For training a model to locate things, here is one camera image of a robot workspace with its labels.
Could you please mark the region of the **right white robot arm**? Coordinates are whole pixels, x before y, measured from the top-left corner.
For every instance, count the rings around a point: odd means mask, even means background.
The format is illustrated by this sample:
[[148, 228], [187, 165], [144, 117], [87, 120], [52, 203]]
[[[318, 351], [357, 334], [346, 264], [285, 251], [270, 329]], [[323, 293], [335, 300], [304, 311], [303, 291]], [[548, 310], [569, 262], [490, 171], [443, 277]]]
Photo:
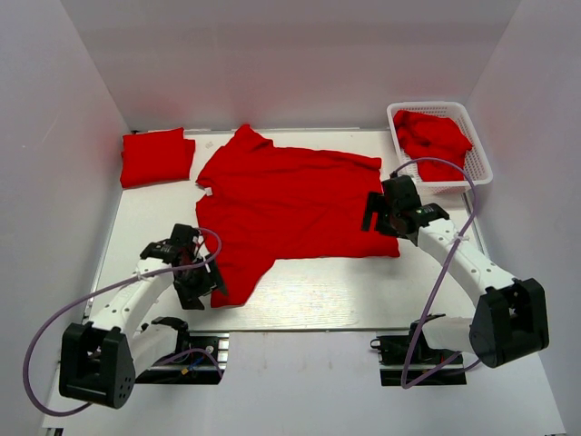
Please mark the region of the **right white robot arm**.
[[407, 175], [392, 175], [368, 195], [362, 230], [412, 242], [441, 266], [472, 301], [470, 318], [424, 311], [410, 325], [406, 362], [431, 362], [442, 351], [468, 352], [488, 368], [549, 345], [547, 302], [535, 279], [518, 279], [489, 260], [436, 203], [422, 203]]

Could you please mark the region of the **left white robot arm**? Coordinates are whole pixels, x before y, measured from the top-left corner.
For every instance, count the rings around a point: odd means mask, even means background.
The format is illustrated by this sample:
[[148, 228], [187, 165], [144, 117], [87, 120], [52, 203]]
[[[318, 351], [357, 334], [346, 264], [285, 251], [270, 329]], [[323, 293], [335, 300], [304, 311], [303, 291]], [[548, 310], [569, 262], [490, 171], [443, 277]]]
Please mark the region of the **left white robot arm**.
[[140, 375], [194, 352], [186, 321], [146, 316], [167, 290], [175, 290], [185, 311], [201, 311], [202, 297], [227, 292], [216, 262], [221, 247], [202, 253], [208, 237], [219, 238], [209, 229], [175, 224], [168, 238], [142, 250], [130, 282], [99, 312], [67, 327], [58, 381], [62, 396], [119, 409]]

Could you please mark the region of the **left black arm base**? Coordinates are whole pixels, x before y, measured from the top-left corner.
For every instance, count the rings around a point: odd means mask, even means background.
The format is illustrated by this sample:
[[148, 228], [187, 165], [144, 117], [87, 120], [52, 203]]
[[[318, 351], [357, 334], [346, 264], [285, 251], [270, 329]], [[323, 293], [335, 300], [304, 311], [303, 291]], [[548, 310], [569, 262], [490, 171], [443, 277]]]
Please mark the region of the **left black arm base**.
[[143, 323], [134, 335], [153, 332], [154, 327], [169, 327], [177, 333], [177, 343], [167, 355], [142, 372], [137, 384], [218, 385], [225, 373], [230, 335], [224, 332], [194, 332], [184, 320], [161, 317]]

